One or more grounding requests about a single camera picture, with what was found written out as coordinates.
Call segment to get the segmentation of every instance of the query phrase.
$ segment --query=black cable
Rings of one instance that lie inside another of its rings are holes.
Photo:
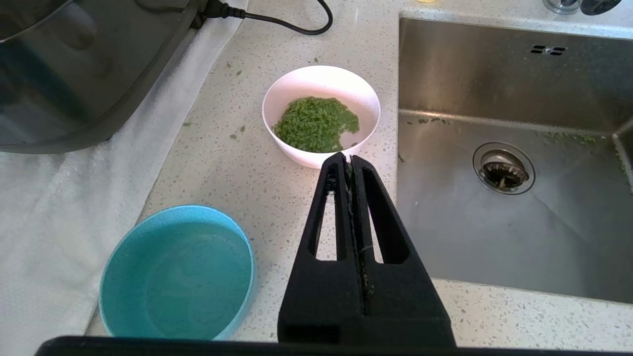
[[[207,17],[211,17],[211,18],[214,18],[214,17],[252,18],[253,20],[276,23],[277,25],[287,27],[293,31],[299,32],[300,34],[320,35],[330,29],[330,27],[332,26],[332,22],[334,21],[334,18],[332,16],[332,12],[330,8],[325,3],[325,0],[317,0],[317,1],[319,2],[319,4],[321,4],[321,6],[323,6],[323,9],[325,10],[327,14],[327,24],[318,30],[306,30],[306,29],[302,29],[301,27],[297,27],[291,23],[285,22],[283,20],[279,20],[278,18],[248,13],[242,9],[232,8],[228,4],[223,3],[220,0],[209,0],[209,2],[206,5],[206,8],[204,9],[204,14]]]

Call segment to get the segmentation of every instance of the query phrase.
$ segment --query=stainless steel sink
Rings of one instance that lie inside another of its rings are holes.
[[[633,302],[631,58],[401,20],[397,204],[432,277]]]

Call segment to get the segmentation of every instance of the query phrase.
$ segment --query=countertop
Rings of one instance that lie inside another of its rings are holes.
[[[346,68],[373,86],[382,116],[361,156],[376,166],[395,197],[399,17],[633,39],[630,2],[594,17],[556,15],[541,0],[329,3],[334,25],[320,36],[243,22],[209,73],[142,214],[199,203],[240,223],[255,250],[260,288],[237,340],[277,340],[277,312],[318,177],[317,170],[290,161],[263,125],[261,100],[277,78],[318,63]],[[251,1],[248,10],[304,27],[325,21],[314,0]],[[324,233],[332,227],[326,219]],[[333,246],[321,248],[331,253]],[[633,305],[442,279],[434,284],[459,346],[633,351]]]

